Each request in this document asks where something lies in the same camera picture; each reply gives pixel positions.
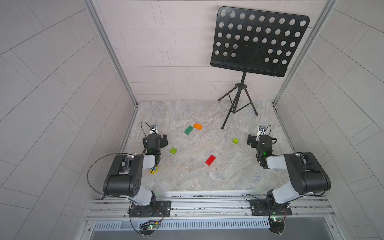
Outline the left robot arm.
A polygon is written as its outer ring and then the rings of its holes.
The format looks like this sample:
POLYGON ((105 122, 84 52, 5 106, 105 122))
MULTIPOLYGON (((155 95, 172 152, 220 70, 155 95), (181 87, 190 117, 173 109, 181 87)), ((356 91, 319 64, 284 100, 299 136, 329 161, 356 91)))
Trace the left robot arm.
POLYGON ((111 197, 127 198, 138 207, 152 207, 156 197, 142 187, 144 170, 154 173, 161 160, 161 149, 168 145, 168 136, 157 133, 143 138, 145 150, 140 155, 116 154, 103 185, 103 193, 111 197))

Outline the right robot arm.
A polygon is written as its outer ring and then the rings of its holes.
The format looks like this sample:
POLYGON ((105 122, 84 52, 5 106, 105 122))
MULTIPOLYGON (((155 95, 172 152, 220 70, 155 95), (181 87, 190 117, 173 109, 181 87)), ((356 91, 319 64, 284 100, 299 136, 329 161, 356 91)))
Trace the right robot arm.
POLYGON ((276 138, 268 135, 248 135, 247 144, 257 150, 256 158, 263 169, 286 170, 290 180, 268 191, 266 207, 285 205, 305 195, 320 196, 331 189, 331 180, 311 152, 274 155, 276 138))

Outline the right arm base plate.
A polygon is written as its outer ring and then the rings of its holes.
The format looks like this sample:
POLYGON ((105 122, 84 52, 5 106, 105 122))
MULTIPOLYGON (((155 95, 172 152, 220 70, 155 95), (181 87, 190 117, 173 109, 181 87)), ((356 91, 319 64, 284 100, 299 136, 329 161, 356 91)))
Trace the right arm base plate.
POLYGON ((289 204, 268 203, 265 200, 249 200, 253 216, 291 216, 292 210, 289 204))

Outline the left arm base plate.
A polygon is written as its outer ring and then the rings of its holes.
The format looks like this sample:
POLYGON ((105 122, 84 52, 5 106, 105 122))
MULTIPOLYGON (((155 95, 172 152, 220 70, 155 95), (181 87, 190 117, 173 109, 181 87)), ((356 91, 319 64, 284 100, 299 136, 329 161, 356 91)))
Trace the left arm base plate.
POLYGON ((137 206, 132 204, 128 210, 131 218, 162 218, 169 217, 171 210, 171 201, 156 201, 148 206, 137 206))

